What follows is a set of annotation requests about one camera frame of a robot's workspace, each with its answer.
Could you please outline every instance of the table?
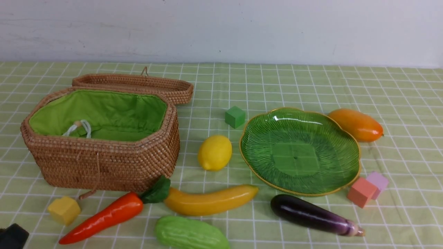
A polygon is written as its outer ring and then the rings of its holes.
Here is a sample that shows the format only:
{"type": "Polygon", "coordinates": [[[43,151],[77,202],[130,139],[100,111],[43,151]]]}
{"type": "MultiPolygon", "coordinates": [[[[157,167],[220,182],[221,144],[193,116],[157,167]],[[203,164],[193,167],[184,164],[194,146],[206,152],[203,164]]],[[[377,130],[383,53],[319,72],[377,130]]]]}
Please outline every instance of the table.
{"type": "Polygon", "coordinates": [[[46,211],[55,198],[85,190],[54,188],[42,178],[24,145],[19,126],[46,94],[89,73],[140,74],[182,79],[195,86],[192,102],[178,107],[181,150],[172,186],[201,193],[241,183],[260,187],[254,201],[202,220],[225,233],[233,249],[407,249],[443,248],[443,69],[267,64],[127,64],[82,62],[0,62],[0,226],[18,223],[31,234],[34,248],[166,248],[157,244],[156,220],[174,214],[162,203],[147,205],[136,218],[87,241],[60,246],[56,241],[97,213],[122,192],[98,191],[80,201],[82,213],[64,228],[46,211]],[[390,181],[377,201],[364,209],[347,191],[305,200],[354,220],[366,237],[338,237],[279,221],[269,200],[278,191],[251,173],[238,141],[243,126],[232,129],[224,112],[232,106],[247,118],[291,106],[328,113],[353,108],[379,121],[385,136],[361,143],[362,176],[372,171],[390,181]],[[233,157],[225,169],[204,172],[197,162],[201,142],[228,136],[233,157]]]}

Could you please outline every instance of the green cube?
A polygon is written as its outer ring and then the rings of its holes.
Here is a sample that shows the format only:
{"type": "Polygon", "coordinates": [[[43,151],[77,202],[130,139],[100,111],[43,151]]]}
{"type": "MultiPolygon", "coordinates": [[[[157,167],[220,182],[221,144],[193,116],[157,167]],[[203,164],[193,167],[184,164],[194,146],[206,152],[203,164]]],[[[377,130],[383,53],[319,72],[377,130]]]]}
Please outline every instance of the green cube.
{"type": "Polygon", "coordinates": [[[225,123],[232,128],[237,129],[240,125],[245,123],[246,112],[236,106],[225,112],[225,123]]]}

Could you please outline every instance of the green glass plate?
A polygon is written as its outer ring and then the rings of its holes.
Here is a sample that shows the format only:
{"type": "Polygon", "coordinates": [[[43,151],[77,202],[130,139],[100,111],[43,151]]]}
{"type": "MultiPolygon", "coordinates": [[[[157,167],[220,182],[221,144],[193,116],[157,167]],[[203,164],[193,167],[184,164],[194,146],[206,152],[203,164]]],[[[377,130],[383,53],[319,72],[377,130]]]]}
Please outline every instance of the green glass plate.
{"type": "Polygon", "coordinates": [[[280,108],[253,117],[240,153],[254,174],[279,190],[304,196],[334,193],[360,175],[360,146],[321,113],[280,108]]]}

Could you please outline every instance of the white wall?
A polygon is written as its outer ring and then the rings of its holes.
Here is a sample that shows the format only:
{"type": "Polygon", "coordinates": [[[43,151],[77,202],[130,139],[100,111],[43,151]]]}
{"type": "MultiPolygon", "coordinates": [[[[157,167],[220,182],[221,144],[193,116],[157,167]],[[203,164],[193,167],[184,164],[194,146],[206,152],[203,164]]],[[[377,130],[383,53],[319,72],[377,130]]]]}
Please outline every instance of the white wall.
{"type": "Polygon", "coordinates": [[[1,0],[0,60],[443,66],[443,0],[1,0]]]}

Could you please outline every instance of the orange cube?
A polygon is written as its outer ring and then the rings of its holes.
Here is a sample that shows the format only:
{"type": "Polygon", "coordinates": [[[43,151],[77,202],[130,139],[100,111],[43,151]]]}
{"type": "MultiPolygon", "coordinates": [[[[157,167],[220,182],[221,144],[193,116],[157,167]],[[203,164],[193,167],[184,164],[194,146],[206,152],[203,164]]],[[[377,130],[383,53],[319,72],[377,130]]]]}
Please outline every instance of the orange cube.
{"type": "Polygon", "coordinates": [[[377,186],[365,178],[360,177],[356,182],[354,182],[354,184],[352,184],[347,198],[357,206],[364,208],[372,199],[372,196],[377,190],[377,186]]]}

